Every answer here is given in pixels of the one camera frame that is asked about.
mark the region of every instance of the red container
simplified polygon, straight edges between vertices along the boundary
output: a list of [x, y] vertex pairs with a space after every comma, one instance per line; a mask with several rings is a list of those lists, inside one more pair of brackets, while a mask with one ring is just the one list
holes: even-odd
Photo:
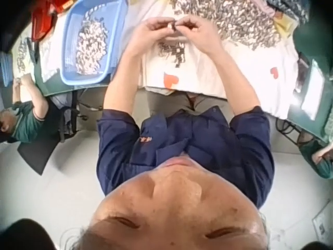
[[33, 42], [40, 40], [52, 28], [52, 15], [49, 13], [51, 3], [40, 0], [32, 12], [32, 35]]
[[52, 0], [52, 5], [58, 14], [63, 13], [66, 9], [74, 4], [74, 0]]

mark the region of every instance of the pile of metal parts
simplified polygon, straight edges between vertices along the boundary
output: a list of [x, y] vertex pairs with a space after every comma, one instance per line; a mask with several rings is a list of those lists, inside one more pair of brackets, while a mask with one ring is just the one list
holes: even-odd
[[[210, 19], [216, 24], [221, 39], [242, 43], [252, 50], [273, 47], [281, 40], [273, 19], [251, 0], [171, 0], [170, 4], [175, 15], [191, 14]], [[179, 51], [180, 44], [183, 43], [176, 43], [172, 48], [159, 44], [160, 55], [175, 55], [178, 67], [185, 61], [181, 52], [175, 52]]]
[[80, 74], [97, 74], [99, 61], [106, 55], [108, 31], [103, 18], [93, 20], [91, 17], [94, 11], [104, 6], [101, 4], [87, 11], [82, 21], [76, 47], [76, 69]]
[[176, 68], [181, 66], [181, 63], [185, 62], [185, 44], [183, 42], [173, 42], [173, 43], [166, 43], [160, 42], [159, 43], [159, 56], [168, 57], [174, 56]]
[[27, 52], [28, 52], [27, 39], [21, 39], [16, 59], [19, 72], [25, 72], [24, 59], [27, 56]]

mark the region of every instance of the blue bin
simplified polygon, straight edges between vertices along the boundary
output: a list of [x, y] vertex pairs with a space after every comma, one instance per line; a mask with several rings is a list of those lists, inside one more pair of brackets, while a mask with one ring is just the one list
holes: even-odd
[[[91, 8], [105, 4], [94, 11], [92, 19], [103, 18], [107, 34], [107, 53], [99, 61], [97, 74], [79, 74], [76, 70], [76, 45], [84, 15]], [[86, 85], [101, 82], [107, 74], [113, 75], [119, 59], [119, 45], [128, 5], [126, 0], [80, 0], [69, 11], [62, 40], [60, 75], [67, 85]]]
[[0, 68], [4, 86], [7, 87], [12, 84], [12, 55], [0, 52]]

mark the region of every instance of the woman's nose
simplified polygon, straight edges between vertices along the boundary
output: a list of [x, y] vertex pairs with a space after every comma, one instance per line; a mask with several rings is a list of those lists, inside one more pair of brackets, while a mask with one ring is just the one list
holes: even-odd
[[202, 187], [180, 171], [172, 171], [155, 183], [153, 199], [161, 206], [188, 213], [201, 201]]

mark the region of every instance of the shirt collar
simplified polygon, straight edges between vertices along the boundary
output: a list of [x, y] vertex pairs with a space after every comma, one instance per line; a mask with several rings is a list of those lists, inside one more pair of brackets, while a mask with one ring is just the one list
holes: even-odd
[[156, 150], [156, 166], [172, 157], [180, 156], [182, 152], [187, 153], [191, 159], [195, 160], [203, 167], [210, 166], [213, 163], [213, 157], [210, 154], [198, 147], [188, 145], [188, 142], [189, 139], [184, 139], [175, 144]]

